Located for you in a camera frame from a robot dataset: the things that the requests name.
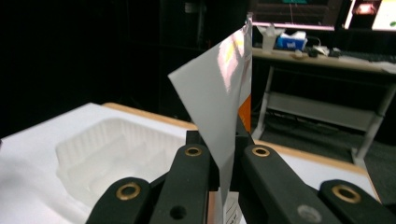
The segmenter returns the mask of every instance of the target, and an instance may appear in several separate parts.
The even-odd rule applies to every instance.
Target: monitor screen
[[[250,0],[253,25],[304,30],[334,30],[340,26],[343,0]]]
[[[396,0],[352,0],[343,28],[396,32]]]

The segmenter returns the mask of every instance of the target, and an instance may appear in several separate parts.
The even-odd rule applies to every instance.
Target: dark background
[[[3,2],[0,137],[88,102],[115,102],[190,121],[167,75],[243,26],[248,1],[202,1],[200,34],[199,16],[185,12],[186,2],[200,4],[198,0]],[[307,34],[329,47],[396,54],[392,33]],[[256,32],[253,38],[260,42],[262,37]],[[253,64],[254,106],[261,101],[267,67],[257,60]],[[304,83],[281,85],[304,89]],[[319,85],[330,89],[335,84]],[[396,124],[395,115],[393,102],[377,139],[394,141],[390,127]]]

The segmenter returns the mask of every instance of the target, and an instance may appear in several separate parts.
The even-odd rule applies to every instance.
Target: white paper sheet
[[[212,49],[169,75],[219,167],[216,223],[223,223],[233,172],[241,87],[251,79],[251,20]]]

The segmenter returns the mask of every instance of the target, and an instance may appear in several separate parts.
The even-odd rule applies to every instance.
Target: blue box
[[[303,50],[306,39],[295,39],[290,37],[280,36],[276,41],[276,46],[280,49],[299,49]]]

